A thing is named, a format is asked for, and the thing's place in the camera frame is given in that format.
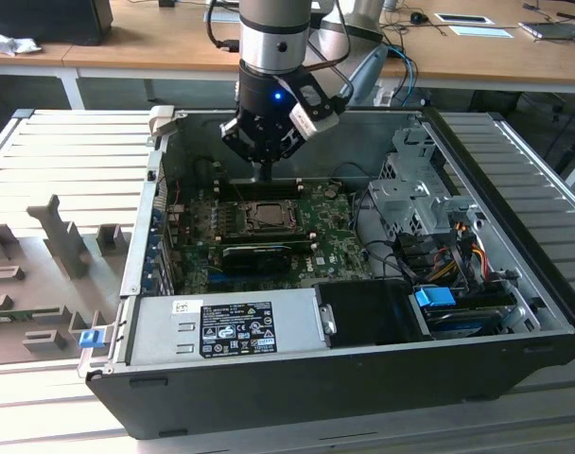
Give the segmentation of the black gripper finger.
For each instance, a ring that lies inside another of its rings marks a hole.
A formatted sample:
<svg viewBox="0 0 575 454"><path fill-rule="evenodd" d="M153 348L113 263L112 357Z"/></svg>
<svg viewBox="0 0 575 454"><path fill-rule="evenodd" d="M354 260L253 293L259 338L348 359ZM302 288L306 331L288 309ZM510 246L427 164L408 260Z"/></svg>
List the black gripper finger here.
<svg viewBox="0 0 575 454"><path fill-rule="evenodd" d="M254 142L241 128L241 119L234 117L220 125L222 142L243 161L254 167L254 179L268 181L268 160L264 145Z"/></svg>
<svg viewBox="0 0 575 454"><path fill-rule="evenodd" d="M281 159L291 157L303 144L305 139L297 130L289 130L282 138L272 139L267 146L266 181L272 179L273 166Z"/></svg>

